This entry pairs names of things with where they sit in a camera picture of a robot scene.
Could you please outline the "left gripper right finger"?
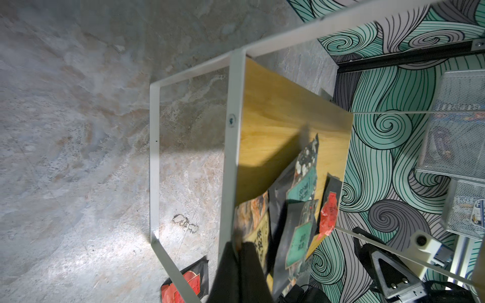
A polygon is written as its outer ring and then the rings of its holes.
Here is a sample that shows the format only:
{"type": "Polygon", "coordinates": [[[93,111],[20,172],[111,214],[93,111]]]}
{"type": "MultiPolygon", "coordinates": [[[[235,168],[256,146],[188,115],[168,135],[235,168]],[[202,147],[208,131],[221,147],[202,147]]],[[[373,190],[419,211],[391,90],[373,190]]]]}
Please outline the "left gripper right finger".
{"type": "Polygon", "coordinates": [[[244,242],[239,250],[239,301],[273,302],[265,275],[252,242],[244,242]]]}

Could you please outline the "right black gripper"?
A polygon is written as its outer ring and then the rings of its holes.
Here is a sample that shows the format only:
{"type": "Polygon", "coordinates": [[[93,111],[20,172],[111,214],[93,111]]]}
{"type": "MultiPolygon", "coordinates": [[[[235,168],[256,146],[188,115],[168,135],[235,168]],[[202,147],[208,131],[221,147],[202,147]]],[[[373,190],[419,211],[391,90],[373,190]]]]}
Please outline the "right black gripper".
{"type": "Polygon", "coordinates": [[[428,296],[424,283],[395,254],[353,238],[354,253],[372,279],[370,290],[382,302],[422,302],[428,296]]]}

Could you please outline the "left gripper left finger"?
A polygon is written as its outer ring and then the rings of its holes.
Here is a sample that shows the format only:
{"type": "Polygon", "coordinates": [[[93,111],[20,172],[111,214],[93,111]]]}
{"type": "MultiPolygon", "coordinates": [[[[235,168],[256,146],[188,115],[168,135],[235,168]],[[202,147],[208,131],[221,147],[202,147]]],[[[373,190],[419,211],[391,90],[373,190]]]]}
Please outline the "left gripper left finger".
{"type": "Polygon", "coordinates": [[[207,302],[239,302],[239,278],[238,259],[232,243],[227,242],[207,302]]]}

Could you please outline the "yellow tea bag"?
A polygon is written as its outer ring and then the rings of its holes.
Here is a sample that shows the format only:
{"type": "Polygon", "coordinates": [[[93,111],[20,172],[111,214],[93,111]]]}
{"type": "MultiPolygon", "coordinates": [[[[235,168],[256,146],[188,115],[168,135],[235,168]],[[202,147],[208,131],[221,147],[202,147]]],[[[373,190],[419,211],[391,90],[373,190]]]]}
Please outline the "yellow tea bag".
{"type": "Polygon", "coordinates": [[[261,269],[266,275],[267,254],[270,246],[269,194],[267,191],[236,207],[234,230],[239,232],[243,242],[252,242],[255,245],[261,269]]]}

